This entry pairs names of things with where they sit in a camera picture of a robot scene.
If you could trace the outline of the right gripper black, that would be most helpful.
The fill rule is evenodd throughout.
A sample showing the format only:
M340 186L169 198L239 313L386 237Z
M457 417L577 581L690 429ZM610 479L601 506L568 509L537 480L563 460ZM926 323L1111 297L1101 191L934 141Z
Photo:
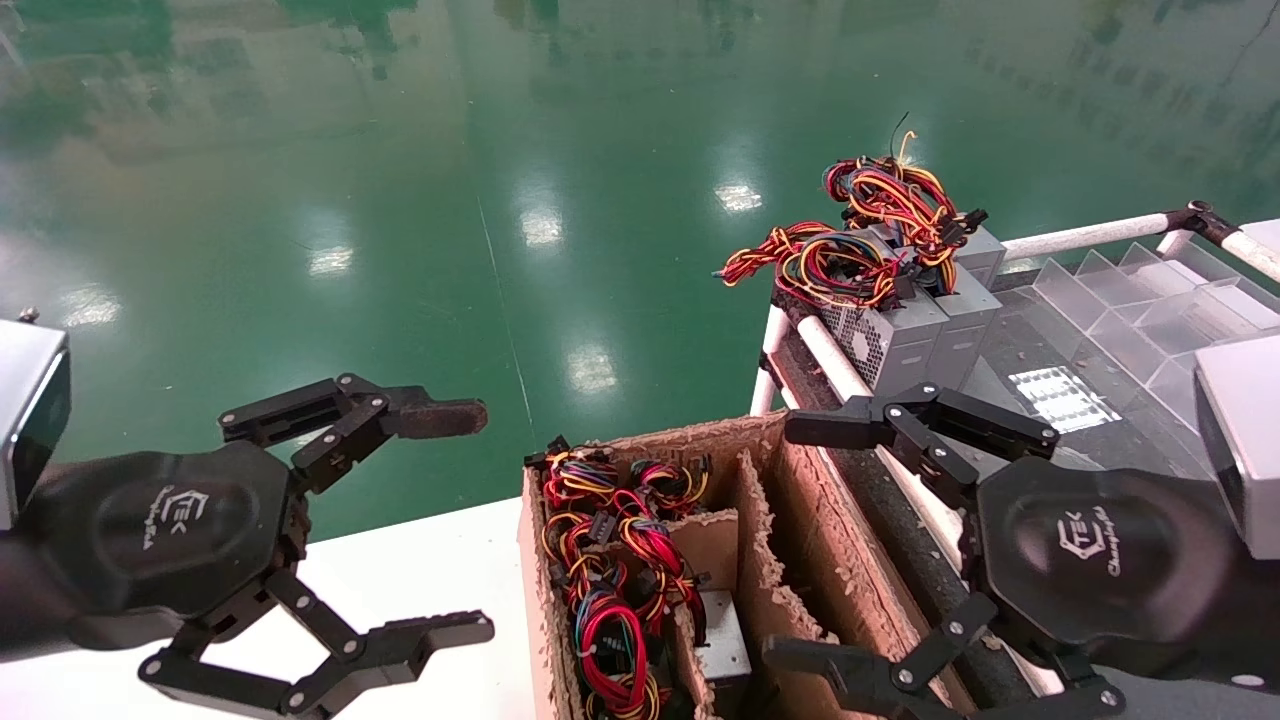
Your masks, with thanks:
M1046 461L1060 439L1050 424L928 382L892 397L852 396L833 411L792 410L785 438L887 448L943 503L974 505L970 587L979 593L904 660L765 638L765 664L822 676L844 710L961 719L931 683L988 625L1024 659L1039 666L1052 659L1064 689L973 719L1123 714L1124 693L1069 655L1161 680L1277 680L1277 562L1251 555L1211 480L1061 468ZM1011 464L979 482L948 439Z

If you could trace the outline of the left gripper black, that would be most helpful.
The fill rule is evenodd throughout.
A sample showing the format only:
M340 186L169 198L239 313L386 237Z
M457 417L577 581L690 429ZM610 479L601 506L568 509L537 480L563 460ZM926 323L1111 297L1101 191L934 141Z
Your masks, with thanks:
M201 618L301 559L302 495L325 492L389 439L474 436L488 419L479 398L439 400L422 386L347 373L225 411L218 423L229 445L214 451L54 468L26 507L26 532L81 616ZM291 469L264 450L302 436L311 439ZM481 611L357 633L292 571L269 573L262 589L326 650L308 675L289 683L205 664L212 629L187 623L138 679L169 700L243 717L334 719L367 691L416 682L436 651L495 634Z

